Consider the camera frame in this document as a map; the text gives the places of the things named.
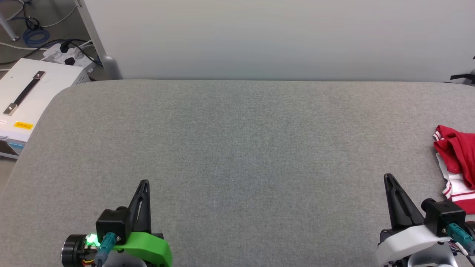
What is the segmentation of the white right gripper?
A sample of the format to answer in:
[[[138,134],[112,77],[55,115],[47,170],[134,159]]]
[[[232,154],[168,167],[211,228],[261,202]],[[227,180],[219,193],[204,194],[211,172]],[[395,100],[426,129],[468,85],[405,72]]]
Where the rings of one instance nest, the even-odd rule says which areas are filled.
[[[438,237],[426,226],[417,206],[393,174],[385,174],[384,188],[392,230],[403,230],[385,239],[376,250],[380,267],[398,261],[406,267],[456,267],[450,238]]]

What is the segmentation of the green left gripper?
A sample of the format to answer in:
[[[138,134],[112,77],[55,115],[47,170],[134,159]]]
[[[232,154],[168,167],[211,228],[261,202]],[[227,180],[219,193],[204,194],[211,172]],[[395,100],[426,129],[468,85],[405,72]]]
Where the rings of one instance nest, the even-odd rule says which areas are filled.
[[[173,254],[161,235],[151,235],[150,182],[141,180],[128,206],[132,233],[70,235],[61,250],[63,267],[171,267]]]

